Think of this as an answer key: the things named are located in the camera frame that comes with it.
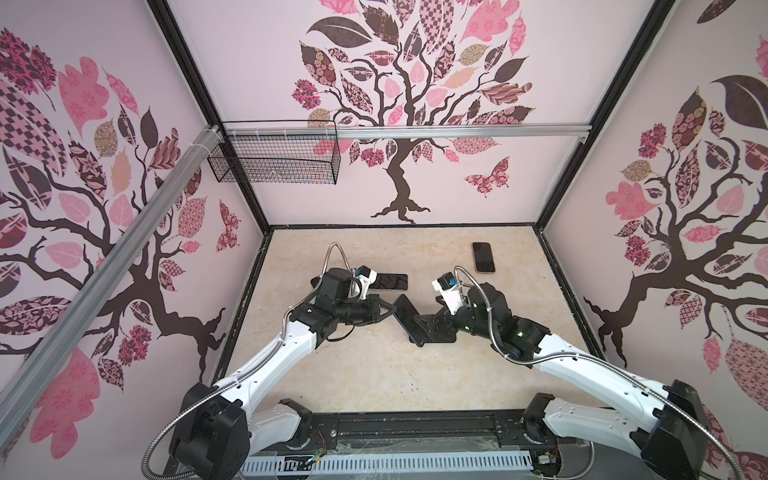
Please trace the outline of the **purple smartphone black screen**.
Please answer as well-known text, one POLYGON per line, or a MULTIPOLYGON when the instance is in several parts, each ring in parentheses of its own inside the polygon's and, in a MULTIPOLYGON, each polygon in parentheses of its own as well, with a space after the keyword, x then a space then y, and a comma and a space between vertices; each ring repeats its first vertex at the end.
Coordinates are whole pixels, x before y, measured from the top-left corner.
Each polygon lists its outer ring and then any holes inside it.
POLYGON ((488 242, 473 242, 472 252, 474 258, 475 270, 478 273, 491 273, 487 270, 488 267, 488 242))

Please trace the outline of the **black phone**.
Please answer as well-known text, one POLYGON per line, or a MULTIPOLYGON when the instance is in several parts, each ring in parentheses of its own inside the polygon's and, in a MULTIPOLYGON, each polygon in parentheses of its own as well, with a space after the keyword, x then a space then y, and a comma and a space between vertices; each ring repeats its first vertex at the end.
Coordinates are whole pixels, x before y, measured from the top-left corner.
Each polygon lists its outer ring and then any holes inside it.
POLYGON ((423 347, 429 337, 422 326, 416 321, 419 315, 414 305, 405 294, 394 301, 395 318, 408 335, 409 341, 417 347, 423 347))

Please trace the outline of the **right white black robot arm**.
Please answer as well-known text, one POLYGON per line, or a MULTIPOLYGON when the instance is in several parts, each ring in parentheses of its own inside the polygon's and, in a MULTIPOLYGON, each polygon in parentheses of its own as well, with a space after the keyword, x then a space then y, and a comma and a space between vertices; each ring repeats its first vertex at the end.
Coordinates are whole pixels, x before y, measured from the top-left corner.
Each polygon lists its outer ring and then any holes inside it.
POLYGON ((570 404, 538 395, 527 410, 527 435, 573 437, 640 458, 664 479, 696 479, 713 439, 698 392, 675 380, 649 380, 567 342, 548 327, 512 313, 488 283, 463 288, 454 278, 433 283, 440 309, 416 314, 426 343, 451 343, 460 332, 489 340, 506 361, 555 376, 604 403, 570 404))

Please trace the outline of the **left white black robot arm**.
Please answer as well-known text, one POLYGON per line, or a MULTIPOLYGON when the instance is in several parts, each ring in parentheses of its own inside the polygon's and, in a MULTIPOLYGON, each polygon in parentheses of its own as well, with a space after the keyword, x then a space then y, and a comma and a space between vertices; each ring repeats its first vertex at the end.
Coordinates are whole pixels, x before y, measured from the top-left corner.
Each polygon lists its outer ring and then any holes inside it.
POLYGON ((232 479, 250 455, 294 437, 302 421, 297 408, 258 406, 294 366, 331 341, 339 325, 372 325, 393 313, 369 291, 376 278, 366 266, 329 269, 305 300, 288 309, 281 333, 264 349, 214 385, 188 390, 165 430, 170 456, 186 468, 182 478, 232 479))

